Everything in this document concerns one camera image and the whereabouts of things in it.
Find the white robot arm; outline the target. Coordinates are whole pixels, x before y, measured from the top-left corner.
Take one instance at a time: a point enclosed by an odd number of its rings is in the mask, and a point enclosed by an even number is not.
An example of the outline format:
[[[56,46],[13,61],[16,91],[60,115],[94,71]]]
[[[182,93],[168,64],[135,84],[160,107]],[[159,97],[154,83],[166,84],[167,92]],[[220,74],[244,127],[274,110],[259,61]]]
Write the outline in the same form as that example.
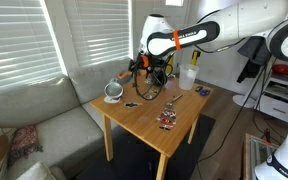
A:
[[[150,14],[129,70],[133,76],[139,70],[151,74],[156,67],[165,69],[163,58],[176,50],[251,36],[263,37],[269,52],[288,62],[288,0],[242,0],[180,30],[173,29],[164,16]]]

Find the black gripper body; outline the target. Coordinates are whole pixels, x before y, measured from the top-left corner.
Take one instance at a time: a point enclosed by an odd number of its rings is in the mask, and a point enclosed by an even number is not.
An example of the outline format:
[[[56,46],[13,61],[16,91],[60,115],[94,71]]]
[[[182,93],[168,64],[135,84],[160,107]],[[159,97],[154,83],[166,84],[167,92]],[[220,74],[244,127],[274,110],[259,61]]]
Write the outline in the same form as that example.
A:
[[[129,63],[129,71],[134,78],[144,75],[152,76],[154,86],[163,86],[167,83],[166,75],[167,63],[151,55],[139,54],[136,60],[131,60]]]

